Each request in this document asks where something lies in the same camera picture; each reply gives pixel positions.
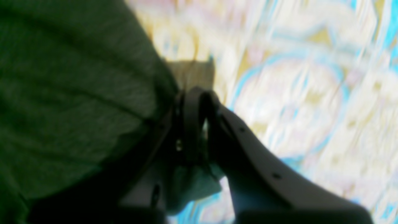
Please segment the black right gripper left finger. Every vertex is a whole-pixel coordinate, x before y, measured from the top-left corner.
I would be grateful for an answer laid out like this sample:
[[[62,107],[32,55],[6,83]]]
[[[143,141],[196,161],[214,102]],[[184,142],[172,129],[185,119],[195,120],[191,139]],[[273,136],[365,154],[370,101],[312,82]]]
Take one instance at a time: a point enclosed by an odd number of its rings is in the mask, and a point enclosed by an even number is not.
[[[165,223],[180,200],[181,174],[205,170],[205,90],[179,93],[174,104],[137,146],[104,168],[36,202],[31,224]]]

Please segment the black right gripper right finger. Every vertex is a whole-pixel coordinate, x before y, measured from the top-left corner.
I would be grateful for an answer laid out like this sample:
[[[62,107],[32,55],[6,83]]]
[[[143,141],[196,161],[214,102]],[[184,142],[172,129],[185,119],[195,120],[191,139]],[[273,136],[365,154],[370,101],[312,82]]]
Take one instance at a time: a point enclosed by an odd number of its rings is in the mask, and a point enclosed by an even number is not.
[[[312,183],[271,153],[205,91],[209,153],[227,176],[236,224],[372,224],[369,212]]]

